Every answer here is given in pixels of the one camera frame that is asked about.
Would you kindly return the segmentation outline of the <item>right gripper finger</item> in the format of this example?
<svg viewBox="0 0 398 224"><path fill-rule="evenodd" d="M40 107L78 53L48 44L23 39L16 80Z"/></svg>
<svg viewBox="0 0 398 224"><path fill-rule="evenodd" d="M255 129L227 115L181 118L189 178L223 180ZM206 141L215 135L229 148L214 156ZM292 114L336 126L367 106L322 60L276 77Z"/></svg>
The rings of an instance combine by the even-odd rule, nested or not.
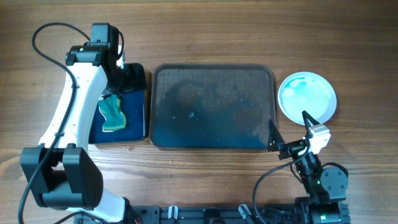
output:
<svg viewBox="0 0 398 224"><path fill-rule="evenodd" d="M318 125L320 123L317 120L315 120L312 116L310 116L305 110L302 111L302 117L307 131L305 137L310 137L310 127Z"/></svg>
<svg viewBox="0 0 398 224"><path fill-rule="evenodd" d="M267 150L269 152L280 151L284 148L285 141L280 135L275 123L273 120L268 121L269 126L269 139L267 143Z"/></svg>

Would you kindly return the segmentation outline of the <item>white plate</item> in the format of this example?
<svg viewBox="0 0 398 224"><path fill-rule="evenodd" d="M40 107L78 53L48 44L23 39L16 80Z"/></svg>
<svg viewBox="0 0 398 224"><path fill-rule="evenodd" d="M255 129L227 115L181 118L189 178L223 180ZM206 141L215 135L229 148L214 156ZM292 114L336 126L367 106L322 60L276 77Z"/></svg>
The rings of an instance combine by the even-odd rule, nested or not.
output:
<svg viewBox="0 0 398 224"><path fill-rule="evenodd" d="M313 72L296 72L280 85L277 101L288 119L304 124L302 111L319 123L327 122L337 109L337 96L332 85Z"/></svg>

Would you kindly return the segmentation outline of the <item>green yellow sponge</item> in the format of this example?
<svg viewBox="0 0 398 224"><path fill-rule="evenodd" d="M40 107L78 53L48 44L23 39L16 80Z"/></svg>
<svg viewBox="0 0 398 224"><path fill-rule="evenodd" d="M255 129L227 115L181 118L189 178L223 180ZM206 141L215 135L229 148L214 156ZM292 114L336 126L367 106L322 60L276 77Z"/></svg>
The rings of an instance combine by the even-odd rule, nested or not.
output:
<svg viewBox="0 0 398 224"><path fill-rule="evenodd" d="M99 112L104 117L103 132L114 132L124 129L127 119L121 111L121 100L117 95L109 95L98 102Z"/></svg>

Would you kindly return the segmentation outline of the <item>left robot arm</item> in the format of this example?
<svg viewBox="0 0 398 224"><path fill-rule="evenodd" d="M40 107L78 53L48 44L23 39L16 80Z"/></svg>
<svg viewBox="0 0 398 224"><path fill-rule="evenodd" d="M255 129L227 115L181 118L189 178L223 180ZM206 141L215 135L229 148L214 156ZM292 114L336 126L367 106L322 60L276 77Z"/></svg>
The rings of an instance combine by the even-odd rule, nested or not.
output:
<svg viewBox="0 0 398 224"><path fill-rule="evenodd" d="M25 194L40 207L68 210L100 223L139 223L128 199L106 190L89 157L91 125L101 97L136 91L144 69L123 62L124 38L108 23L94 23L83 45L67 53L67 77L52 122L36 147L26 147L20 163Z"/></svg>

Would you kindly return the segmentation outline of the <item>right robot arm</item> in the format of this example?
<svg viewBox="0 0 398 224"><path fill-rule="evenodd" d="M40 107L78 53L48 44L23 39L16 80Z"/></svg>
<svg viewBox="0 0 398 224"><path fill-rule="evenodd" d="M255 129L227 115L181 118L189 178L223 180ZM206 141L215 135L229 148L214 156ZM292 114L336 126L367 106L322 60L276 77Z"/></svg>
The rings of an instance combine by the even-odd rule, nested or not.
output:
<svg viewBox="0 0 398 224"><path fill-rule="evenodd" d="M303 184L306 197L298 197L288 208L275 208L279 223L350 223L346 200L348 170L335 162L322 164L318 153L326 147L330 130L302 112L305 136L286 143L276 125L269 120L268 150L279 152L279 159L291 158L294 176Z"/></svg>

